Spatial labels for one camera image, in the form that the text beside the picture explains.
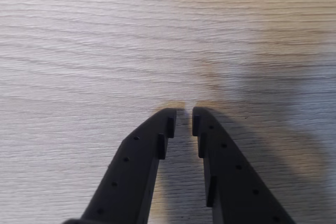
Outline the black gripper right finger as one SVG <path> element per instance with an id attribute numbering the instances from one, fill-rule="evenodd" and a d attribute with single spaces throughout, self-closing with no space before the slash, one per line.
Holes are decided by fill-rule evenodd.
<path id="1" fill-rule="evenodd" d="M 213 223 L 294 222 L 207 108 L 193 108 L 192 134 L 203 160 Z"/>

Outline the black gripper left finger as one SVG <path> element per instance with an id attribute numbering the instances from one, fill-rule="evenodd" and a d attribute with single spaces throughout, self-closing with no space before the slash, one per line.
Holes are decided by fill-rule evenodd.
<path id="1" fill-rule="evenodd" d="M 79 223 L 147 223 L 176 113 L 174 108 L 156 112 L 121 142 Z"/>

